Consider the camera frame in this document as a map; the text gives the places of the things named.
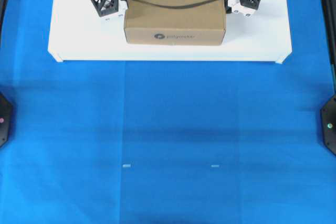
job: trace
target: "polymaker logo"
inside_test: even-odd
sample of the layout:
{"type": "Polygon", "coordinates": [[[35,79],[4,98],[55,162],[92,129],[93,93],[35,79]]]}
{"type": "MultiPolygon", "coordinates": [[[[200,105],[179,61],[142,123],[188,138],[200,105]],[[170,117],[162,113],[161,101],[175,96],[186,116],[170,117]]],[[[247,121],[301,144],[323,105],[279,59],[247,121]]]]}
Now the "polymaker logo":
{"type": "Polygon", "coordinates": [[[166,36],[164,36],[163,34],[155,34],[154,37],[155,39],[164,39],[166,36]]]}

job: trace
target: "cardboard box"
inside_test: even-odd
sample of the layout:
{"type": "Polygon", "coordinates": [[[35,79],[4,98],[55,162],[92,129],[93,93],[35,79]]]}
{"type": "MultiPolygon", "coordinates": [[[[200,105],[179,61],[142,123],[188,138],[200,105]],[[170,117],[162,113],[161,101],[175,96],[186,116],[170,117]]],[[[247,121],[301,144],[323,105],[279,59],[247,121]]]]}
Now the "cardboard box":
{"type": "Polygon", "coordinates": [[[220,45],[224,0],[128,0],[124,30],[131,44],[220,45]]]}

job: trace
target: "white platform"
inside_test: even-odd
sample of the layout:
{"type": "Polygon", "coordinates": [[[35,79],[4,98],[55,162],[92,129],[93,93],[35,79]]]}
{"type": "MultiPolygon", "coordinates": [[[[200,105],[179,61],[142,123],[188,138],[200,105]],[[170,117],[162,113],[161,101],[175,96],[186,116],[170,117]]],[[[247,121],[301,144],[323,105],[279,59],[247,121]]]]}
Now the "white platform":
{"type": "Polygon", "coordinates": [[[48,51],[60,62],[244,60],[282,63],[292,52],[287,0],[262,0],[259,11],[252,17],[227,15],[224,42],[215,47],[129,45],[123,31],[124,17],[99,18],[90,0],[54,0],[52,11],[48,51]]]}

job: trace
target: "blue fabric surface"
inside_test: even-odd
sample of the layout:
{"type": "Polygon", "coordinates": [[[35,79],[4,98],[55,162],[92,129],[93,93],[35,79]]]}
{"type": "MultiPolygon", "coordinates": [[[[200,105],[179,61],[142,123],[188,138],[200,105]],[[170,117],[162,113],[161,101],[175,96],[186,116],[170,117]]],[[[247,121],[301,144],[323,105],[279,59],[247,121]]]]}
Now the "blue fabric surface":
{"type": "Polygon", "coordinates": [[[321,4],[288,5],[283,65],[56,63],[52,0],[9,0],[0,92],[15,116],[0,223],[335,223],[321,4]]]}

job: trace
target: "black corner mount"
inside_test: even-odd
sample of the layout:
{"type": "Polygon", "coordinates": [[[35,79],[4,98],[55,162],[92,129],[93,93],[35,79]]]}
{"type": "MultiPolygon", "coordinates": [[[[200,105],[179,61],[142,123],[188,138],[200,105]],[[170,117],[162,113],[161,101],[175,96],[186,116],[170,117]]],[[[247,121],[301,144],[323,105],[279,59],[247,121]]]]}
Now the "black corner mount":
{"type": "Polygon", "coordinates": [[[0,147],[8,140],[8,131],[12,117],[13,106],[0,93],[0,147]]]}
{"type": "Polygon", "coordinates": [[[336,155],[336,95],[321,109],[321,118],[324,144],[336,155]]]}

